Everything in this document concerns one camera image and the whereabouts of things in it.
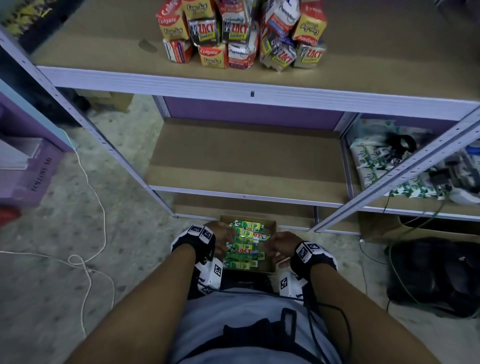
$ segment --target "person's right hand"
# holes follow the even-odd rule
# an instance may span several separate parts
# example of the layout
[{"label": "person's right hand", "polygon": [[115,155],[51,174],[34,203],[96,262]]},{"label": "person's right hand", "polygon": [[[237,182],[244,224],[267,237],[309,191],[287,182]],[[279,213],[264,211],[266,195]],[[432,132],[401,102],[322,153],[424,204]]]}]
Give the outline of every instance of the person's right hand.
[{"label": "person's right hand", "polygon": [[265,252],[272,257],[274,264],[281,262],[278,267],[285,268],[290,265],[290,258],[295,254],[295,248],[303,241],[300,237],[289,231],[282,231],[272,235],[265,242]]}]

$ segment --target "person's left hand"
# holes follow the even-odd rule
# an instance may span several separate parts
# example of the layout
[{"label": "person's left hand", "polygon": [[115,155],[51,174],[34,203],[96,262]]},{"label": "person's left hand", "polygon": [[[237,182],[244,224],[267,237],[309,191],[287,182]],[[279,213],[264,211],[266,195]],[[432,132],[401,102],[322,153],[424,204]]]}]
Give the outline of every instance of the person's left hand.
[{"label": "person's left hand", "polygon": [[235,242],[234,238],[238,235],[237,231],[227,223],[221,221],[210,221],[206,223],[205,226],[213,231],[215,235],[215,256],[223,257],[223,255],[229,251],[227,242]]}]

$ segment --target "black strap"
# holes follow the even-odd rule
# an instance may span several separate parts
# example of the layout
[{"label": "black strap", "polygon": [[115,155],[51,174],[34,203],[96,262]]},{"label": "black strap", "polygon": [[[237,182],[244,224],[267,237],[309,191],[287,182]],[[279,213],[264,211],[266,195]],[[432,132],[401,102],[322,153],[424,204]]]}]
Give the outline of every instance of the black strap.
[{"label": "black strap", "polygon": [[[289,330],[286,330],[287,316],[291,316]],[[260,347],[278,352],[290,352],[305,359],[307,362],[321,364],[322,361],[320,359],[295,342],[296,327],[297,312],[289,308],[282,310],[280,321],[270,322],[267,318],[263,318],[253,325],[243,328],[231,328],[225,325],[223,326],[222,336],[213,338],[200,345],[182,360],[213,349]]]}]

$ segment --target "stack of toothpaste boxes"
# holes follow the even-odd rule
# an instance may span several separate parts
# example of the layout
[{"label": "stack of toothpaste boxes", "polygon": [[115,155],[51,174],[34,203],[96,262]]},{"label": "stack of toothpaste boxes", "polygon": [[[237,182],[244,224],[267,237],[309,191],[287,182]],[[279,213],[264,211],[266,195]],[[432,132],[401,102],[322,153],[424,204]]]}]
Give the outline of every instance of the stack of toothpaste boxes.
[{"label": "stack of toothpaste boxes", "polygon": [[256,269],[258,262],[265,260],[265,254],[258,251],[259,242],[270,235],[264,233],[264,225],[259,222],[235,220],[231,223],[238,236],[234,243],[227,243],[230,251],[225,255],[223,265],[231,269]]},{"label": "stack of toothpaste boxes", "polygon": [[261,2],[167,0],[156,17],[168,58],[187,63],[195,45],[207,67],[247,69],[258,49],[260,61],[277,71],[315,66],[326,50],[322,1]]}]

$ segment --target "person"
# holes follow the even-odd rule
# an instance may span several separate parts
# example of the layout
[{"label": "person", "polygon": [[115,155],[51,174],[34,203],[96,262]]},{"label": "person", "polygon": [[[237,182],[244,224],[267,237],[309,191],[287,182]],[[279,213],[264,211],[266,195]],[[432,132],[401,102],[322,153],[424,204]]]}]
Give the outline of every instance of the person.
[{"label": "person", "polygon": [[[307,279],[316,301],[343,310],[351,336],[338,309],[309,310],[260,291],[230,289],[187,301],[194,265],[213,249],[226,251],[235,235],[218,221],[190,226],[172,243],[165,261],[106,315],[66,363],[439,364],[414,335],[337,272],[324,248],[288,231],[265,242],[267,255]],[[302,253],[308,244],[321,253]]]}]

